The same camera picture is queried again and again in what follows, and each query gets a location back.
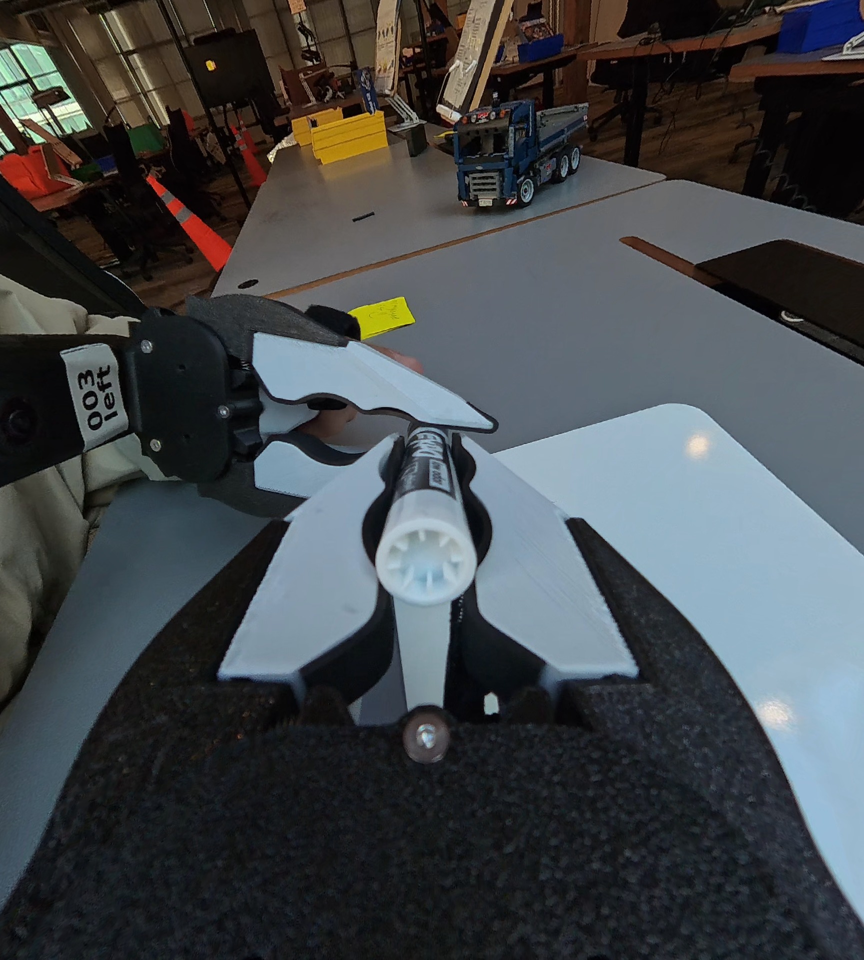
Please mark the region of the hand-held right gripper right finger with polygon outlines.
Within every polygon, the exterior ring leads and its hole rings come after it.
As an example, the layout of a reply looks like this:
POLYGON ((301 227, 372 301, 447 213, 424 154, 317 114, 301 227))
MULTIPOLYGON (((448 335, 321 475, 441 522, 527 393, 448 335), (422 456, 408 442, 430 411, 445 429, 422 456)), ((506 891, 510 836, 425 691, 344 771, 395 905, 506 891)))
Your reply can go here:
POLYGON ((471 438, 464 490, 487 517, 488 545, 455 636, 465 670, 510 701, 567 681, 636 680, 638 665, 582 550, 553 502, 471 438))

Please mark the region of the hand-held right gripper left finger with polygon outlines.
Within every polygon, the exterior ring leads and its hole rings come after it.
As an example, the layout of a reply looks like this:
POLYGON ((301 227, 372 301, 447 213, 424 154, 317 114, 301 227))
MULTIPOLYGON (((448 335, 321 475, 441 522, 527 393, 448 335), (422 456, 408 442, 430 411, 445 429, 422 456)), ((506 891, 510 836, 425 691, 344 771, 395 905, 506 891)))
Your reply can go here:
POLYGON ((388 671, 390 597, 364 542, 366 513, 387 490, 383 470, 401 464, 391 435, 343 467, 290 515, 263 581, 218 671, 221 681, 286 684, 301 703, 315 687, 352 703, 388 671))

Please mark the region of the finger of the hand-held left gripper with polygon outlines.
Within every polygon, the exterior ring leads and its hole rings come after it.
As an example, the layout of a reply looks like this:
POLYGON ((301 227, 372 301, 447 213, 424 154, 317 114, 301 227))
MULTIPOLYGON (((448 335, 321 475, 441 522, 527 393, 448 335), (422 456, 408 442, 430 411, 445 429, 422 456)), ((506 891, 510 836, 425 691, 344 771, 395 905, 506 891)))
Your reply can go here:
POLYGON ((364 454, 364 450, 330 446, 317 437, 270 437, 254 461, 255 486, 307 499, 364 454))
POLYGON ((330 346, 256 333, 251 366, 276 402, 331 398, 365 414, 391 412, 432 426, 482 433, 498 427, 454 392, 357 341, 330 346))

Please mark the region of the white dry erase marker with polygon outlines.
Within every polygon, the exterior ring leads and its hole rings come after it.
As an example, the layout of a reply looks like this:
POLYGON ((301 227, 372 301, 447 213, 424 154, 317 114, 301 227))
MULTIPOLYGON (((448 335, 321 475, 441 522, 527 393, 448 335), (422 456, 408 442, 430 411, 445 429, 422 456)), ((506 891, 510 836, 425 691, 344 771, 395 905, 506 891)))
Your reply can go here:
POLYGON ((478 565, 448 435, 419 426, 405 445, 378 544, 378 579, 394 598, 436 606, 461 596, 478 565))

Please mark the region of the white whiteboard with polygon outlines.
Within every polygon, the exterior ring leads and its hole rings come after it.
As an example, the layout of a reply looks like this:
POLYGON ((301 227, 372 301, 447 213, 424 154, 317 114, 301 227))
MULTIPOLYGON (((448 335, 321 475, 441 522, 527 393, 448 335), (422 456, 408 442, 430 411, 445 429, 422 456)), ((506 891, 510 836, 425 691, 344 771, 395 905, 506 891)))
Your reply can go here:
POLYGON ((864 921, 864 556, 691 406, 497 458, 585 519, 702 634, 864 921))

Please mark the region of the person's left hand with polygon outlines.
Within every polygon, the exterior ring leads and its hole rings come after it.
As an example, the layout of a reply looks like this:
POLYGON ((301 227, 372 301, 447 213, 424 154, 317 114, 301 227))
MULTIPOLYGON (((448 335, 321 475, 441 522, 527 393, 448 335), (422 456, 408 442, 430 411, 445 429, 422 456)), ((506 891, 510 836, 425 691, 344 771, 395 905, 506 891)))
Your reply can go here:
MULTIPOLYGON (((417 374, 424 374, 423 365, 414 357, 402 354, 397 350, 381 345, 373 344, 372 348, 378 353, 383 354, 389 357, 391 360, 399 363, 400 365, 413 370, 417 374)), ((330 438, 334 438, 341 434, 345 426, 351 423, 356 418, 358 413, 358 408, 353 405, 346 405, 342 409, 321 410, 318 412, 315 418, 296 426, 294 430, 308 436, 319 438, 322 441, 329 442, 330 438)))

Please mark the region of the yellow paper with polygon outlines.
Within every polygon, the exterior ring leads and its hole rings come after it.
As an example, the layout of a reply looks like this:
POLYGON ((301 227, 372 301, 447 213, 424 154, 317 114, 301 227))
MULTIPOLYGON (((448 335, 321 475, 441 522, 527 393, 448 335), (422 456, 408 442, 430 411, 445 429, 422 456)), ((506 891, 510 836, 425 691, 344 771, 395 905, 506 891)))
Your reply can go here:
POLYGON ((415 324, 414 314, 403 296, 353 308, 349 315, 355 319, 363 341, 415 324))

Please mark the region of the red orange object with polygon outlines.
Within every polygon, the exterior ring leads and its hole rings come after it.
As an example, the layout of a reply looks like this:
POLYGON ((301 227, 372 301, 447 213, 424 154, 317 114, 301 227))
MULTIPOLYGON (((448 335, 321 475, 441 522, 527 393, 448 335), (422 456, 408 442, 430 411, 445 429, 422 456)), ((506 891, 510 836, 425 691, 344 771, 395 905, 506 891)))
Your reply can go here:
POLYGON ((231 256, 232 246, 206 225, 198 215, 193 213, 181 199, 177 198, 154 176, 147 176, 146 181, 213 270, 216 272, 222 271, 231 256))

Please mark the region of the yellow bin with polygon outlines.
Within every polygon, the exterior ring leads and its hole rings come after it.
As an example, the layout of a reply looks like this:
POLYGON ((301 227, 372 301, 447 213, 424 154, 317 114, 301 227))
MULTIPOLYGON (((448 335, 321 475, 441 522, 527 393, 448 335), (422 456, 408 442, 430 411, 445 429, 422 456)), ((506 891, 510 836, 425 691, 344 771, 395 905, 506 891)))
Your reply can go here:
POLYGON ((340 108, 325 109, 292 120, 296 142, 310 147, 314 158, 329 164, 388 146, 385 114, 359 113, 345 117, 340 108))

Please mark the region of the orange traffic cone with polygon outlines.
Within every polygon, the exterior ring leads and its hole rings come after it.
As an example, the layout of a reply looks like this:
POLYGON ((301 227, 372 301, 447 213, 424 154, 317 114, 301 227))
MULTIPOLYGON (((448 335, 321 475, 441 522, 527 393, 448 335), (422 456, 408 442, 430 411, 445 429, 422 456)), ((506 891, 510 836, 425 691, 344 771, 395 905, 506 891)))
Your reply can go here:
POLYGON ((246 170, 253 186, 260 187, 267 180, 266 172, 258 161, 255 151, 255 145, 247 132, 247 129, 236 127, 229 124, 229 128, 235 138, 236 146, 241 152, 242 158, 246 164, 246 170))

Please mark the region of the orange bag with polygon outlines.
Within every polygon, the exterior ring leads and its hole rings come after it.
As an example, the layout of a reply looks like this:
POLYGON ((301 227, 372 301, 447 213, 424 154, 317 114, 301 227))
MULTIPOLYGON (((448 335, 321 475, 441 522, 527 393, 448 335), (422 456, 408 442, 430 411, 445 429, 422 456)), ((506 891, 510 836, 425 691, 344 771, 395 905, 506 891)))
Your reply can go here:
POLYGON ((26 154, 10 152, 4 155, 0 158, 0 173, 29 200, 49 196, 78 183, 49 144, 32 146, 26 154))

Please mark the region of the blue toy truck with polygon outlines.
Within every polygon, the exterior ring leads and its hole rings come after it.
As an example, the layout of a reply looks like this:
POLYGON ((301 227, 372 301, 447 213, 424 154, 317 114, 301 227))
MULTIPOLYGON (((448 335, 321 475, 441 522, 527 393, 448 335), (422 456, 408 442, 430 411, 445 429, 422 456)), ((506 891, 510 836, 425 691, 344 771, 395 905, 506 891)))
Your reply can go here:
POLYGON ((533 100, 497 102, 463 114, 452 127, 458 196, 465 207, 529 206, 546 183, 563 183, 581 162, 574 136, 588 104, 537 109, 533 100))

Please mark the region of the person's beige jacket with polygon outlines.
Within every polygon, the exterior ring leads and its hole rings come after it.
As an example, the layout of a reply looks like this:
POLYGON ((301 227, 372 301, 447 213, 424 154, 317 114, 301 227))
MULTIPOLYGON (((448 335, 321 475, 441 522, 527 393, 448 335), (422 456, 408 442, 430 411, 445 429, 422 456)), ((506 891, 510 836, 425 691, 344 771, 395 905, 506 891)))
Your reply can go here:
POLYGON ((0 731, 114 487, 161 479, 126 436, 0 489, 0 731))

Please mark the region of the black screen on stand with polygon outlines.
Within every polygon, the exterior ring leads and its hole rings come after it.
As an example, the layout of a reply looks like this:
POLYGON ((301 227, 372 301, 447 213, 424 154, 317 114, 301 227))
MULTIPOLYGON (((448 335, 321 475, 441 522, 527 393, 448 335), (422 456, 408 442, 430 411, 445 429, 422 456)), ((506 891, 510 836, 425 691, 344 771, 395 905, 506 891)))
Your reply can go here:
POLYGON ((274 134, 282 113, 256 30, 222 30, 185 48, 198 96, 208 110, 251 103, 263 132, 274 134))

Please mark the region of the white curved sign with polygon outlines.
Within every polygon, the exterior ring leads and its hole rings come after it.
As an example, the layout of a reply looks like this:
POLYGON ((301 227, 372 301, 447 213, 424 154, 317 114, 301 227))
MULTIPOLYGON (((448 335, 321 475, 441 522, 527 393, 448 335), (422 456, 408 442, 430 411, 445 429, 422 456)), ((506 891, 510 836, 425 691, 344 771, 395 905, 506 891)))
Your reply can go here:
POLYGON ((396 93, 401 48, 401 1, 381 0, 376 13, 376 92, 380 97, 396 93))

